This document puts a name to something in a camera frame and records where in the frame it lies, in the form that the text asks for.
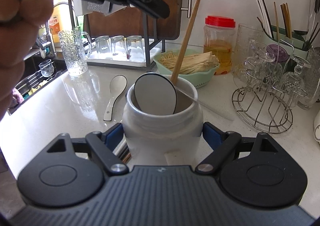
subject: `upside-down glass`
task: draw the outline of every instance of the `upside-down glass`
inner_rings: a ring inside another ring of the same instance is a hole
[[[127,59],[131,62],[145,62],[146,55],[143,52],[142,37],[133,35],[126,38]]]
[[[39,64],[41,74],[43,77],[50,77],[54,73],[54,67],[52,65],[52,60],[46,60]]]
[[[282,66],[279,62],[266,62],[265,63],[266,75],[263,83],[268,85],[271,82],[271,89],[276,88],[282,77]]]
[[[85,54],[81,36],[86,36],[89,43]],[[79,76],[88,70],[87,59],[92,51],[91,38],[87,32],[81,32],[80,27],[59,32],[60,44],[64,60],[70,76]]]
[[[298,101],[298,106],[305,110],[309,110],[320,95],[320,55],[314,49],[310,49],[307,61],[311,68],[303,69],[301,74],[307,96],[300,97]]]
[[[263,35],[264,33],[261,29],[257,29],[256,27],[246,24],[238,25],[235,51],[234,53],[232,53],[231,56],[231,72],[233,76],[237,75],[238,71],[241,69],[244,60],[249,56],[253,56],[249,55],[249,47],[251,40],[261,41]]]
[[[294,72],[286,72],[280,81],[279,89],[280,91],[285,92],[289,96],[289,106],[295,107],[298,103],[298,100],[301,96],[306,96],[304,81],[301,76],[303,67],[310,68],[311,65],[305,59],[297,56],[291,55],[297,66],[294,68]]]
[[[125,40],[123,35],[111,37],[111,51],[113,60],[122,60],[122,57],[127,57],[125,48]]]
[[[95,39],[97,46],[98,58],[101,60],[110,59],[112,60],[112,52],[110,46],[109,36],[100,36]]]
[[[265,63],[275,60],[274,53],[267,52],[266,44],[254,40],[250,41],[249,54],[254,56],[247,57],[233,77],[238,88],[245,87],[248,82],[250,82],[250,88],[258,86],[266,75]]]

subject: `yellow bottle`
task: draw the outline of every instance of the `yellow bottle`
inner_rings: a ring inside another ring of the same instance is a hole
[[[68,0],[53,0],[54,5],[60,2],[68,3]],[[49,19],[49,28],[55,43],[60,42],[58,32],[72,29],[69,6],[67,4],[60,4],[54,7],[52,16]]]

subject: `stemmed glass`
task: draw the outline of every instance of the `stemmed glass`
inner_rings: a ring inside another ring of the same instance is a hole
[[[308,61],[305,59],[297,56],[297,55],[291,55],[291,59],[293,59],[297,66],[294,68],[294,72],[286,72],[279,85],[279,89],[289,95],[289,104],[290,107],[295,107],[298,103],[298,100],[300,96],[306,96],[307,93],[305,92],[305,86],[302,76],[300,75],[302,73],[302,68],[310,68],[311,65]]]

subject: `dish rack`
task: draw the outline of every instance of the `dish rack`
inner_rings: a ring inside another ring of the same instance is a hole
[[[179,50],[173,51],[173,54],[179,54]],[[195,51],[193,49],[187,49],[185,55],[192,55],[192,54],[198,54],[198,53],[202,53],[202,52],[198,52]],[[163,57],[165,53],[161,53],[156,55],[153,60],[155,61],[155,63],[157,64],[158,67],[158,71],[160,74],[163,75],[171,75],[172,71],[167,69],[165,66],[163,66],[160,62],[159,59],[161,57]],[[212,79],[212,76],[215,74],[216,70],[219,68],[219,65],[208,70],[205,72],[197,72],[197,73],[192,73],[192,74],[179,74],[179,77],[186,79],[187,81],[189,81],[193,86],[195,86],[196,88],[200,88],[203,87],[205,85],[207,85],[209,83],[209,81]]]
[[[278,42],[278,55],[280,43],[290,46],[292,48],[291,55],[294,54],[294,47],[280,40]],[[291,56],[285,63],[282,77],[290,59]],[[232,104],[239,116],[254,128],[270,134],[281,134],[290,129],[293,124],[292,102],[297,96],[307,95],[305,90],[300,87],[294,86],[288,94],[272,86],[272,77],[277,62],[278,57],[267,84],[264,83],[263,79],[255,78],[251,70],[245,70],[249,77],[246,85],[235,90],[232,94]]]

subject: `metal wire rack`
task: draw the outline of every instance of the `metal wire rack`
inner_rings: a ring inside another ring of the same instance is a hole
[[[294,47],[280,40],[278,42],[278,56],[280,43],[290,46],[292,48],[291,55],[293,55]],[[282,77],[290,58],[285,63]],[[307,95],[297,83],[290,91],[280,90],[274,84],[272,85],[278,59],[279,57],[276,58],[275,67],[268,82],[266,79],[256,78],[253,70],[245,70],[248,77],[247,83],[232,94],[232,104],[239,116],[254,128],[270,134],[281,134],[290,129],[293,124],[292,103],[296,97]]]

